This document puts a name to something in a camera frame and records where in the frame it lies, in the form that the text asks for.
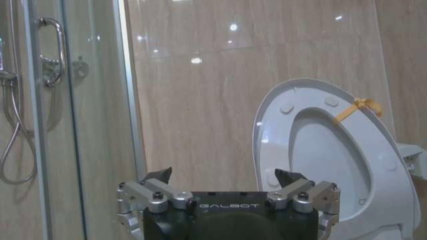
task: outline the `chrome handle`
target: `chrome handle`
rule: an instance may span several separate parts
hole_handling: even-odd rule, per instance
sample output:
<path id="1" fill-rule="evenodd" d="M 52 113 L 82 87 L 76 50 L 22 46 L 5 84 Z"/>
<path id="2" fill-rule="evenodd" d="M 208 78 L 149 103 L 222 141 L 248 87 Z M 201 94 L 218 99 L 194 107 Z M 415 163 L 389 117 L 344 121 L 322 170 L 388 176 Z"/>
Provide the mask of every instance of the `chrome handle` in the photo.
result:
<path id="1" fill-rule="evenodd" d="M 44 84 L 48 87 L 54 87 L 62 80 L 62 76 L 65 74 L 66 69 L 66 50 L 65 50 L 65 34 L 64 29 L 60 25 L 60 23 L 53 19 L 48 17 L 38 18 L 38 24 L 41 26 L 53 26 L 56 30 L 56 40 L 57 40 L 57 53 L 58 53 L 58 60 L 50 59 L 52 62 L 58 63 L 58 72 L 57 74 L 50 78 L 44 80 Z M 40 58 L 42 60 L 49 59 L 45 56 L 40 55 Z"/>

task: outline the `beige wall tile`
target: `beige wall tile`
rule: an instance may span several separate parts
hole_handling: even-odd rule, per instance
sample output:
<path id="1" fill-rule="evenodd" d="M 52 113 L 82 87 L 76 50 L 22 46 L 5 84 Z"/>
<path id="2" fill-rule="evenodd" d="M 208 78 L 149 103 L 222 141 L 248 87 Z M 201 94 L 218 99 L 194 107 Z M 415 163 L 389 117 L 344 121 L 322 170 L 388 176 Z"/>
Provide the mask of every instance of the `beige wall tile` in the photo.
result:
<path id="1" fill-rule="evenodd" d="M 192 55 L 136 63 L 146 166 L 172 166 L 174 186 L 256 188 L 246 149 L 257 105 L 277 83 L 268 53 L 256 47 L 197 55 L 201 64 Z"/>

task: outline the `metal bracket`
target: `metal bracket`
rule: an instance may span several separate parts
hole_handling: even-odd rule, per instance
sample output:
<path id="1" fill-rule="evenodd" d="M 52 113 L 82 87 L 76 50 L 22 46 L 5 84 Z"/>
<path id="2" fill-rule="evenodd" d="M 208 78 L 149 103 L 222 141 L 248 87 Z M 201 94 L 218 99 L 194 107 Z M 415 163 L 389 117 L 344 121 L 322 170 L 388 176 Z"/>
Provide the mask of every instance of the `metal bracket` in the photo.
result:
<path id="1" fill-rule="evenodd" d="M 306 191 L 310 187 L 312 183 L 306 179 L 300 178 L 278 191 L 270 191 L 266 193 L 266 206 L 270 210 L 285 209 L 292 197 L 297 193 Z"/>
<path id="2" fill-rule="evenodd" d="M 137 240 L 144 239 L 138 222 L 144 209 L 152 213 L 162 213 L 168 209 L 169 202 L 176 209 L 192 210 L 196 207 L 190 192 L 173 189 L 154 178 L 141 180 L 138 183 L 133 181 L 121 183 L 116 193 L 118 222 Z"/>
<path id="3" fill-rule="evenodd" d="M 310 213 L 313 209 L 321 211 L 318 217 L 318 240 L 330 235 L 332 226 L 338 222 L 340 189 L 334 183 L 320 182 L 313 185 L 300 178 L 278 191 L 266 193 L 265 205 L 270 210 L 281 210 L 292 200 L 292 207 L 300 213 Z"/>

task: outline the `toilet seat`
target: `toilet seat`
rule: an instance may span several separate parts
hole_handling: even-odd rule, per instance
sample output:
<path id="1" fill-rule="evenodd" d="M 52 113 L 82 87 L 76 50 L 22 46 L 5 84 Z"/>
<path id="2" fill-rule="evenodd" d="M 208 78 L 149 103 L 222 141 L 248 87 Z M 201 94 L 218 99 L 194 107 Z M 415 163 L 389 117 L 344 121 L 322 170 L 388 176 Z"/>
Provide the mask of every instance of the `toilet seat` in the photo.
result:
<path id="1" fill-rule="evenodd" d="M 329 239 L 411 238 L 420 207 L 384 125 L 368 109 L 333 123 L 353 99 L 313 79 L 289 80 L 269 91 L 253 124 L 257 186 L 262 191 L 280 189 L 274 169 L 300 172 L 314 182 L 334 182 L 340 216 Z"/>

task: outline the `white toilet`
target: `white toilet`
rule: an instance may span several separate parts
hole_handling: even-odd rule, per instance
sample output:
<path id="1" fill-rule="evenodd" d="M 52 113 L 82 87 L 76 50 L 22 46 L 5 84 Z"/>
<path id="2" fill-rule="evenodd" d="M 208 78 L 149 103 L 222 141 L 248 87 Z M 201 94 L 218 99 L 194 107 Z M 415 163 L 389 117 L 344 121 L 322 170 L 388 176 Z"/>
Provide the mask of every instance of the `white toilet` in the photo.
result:
<path id="1" fill-rule="evenodd" d="M 313 79 L 278 84 L 256 113 L 252 153 L 261 191 L 280 189 L 274 169 L 340 188 L 338 223 L 330 240 L 412 239 L 419 200 L 396 143 L 375 113 L 334 116 L 354 97 Z"/>

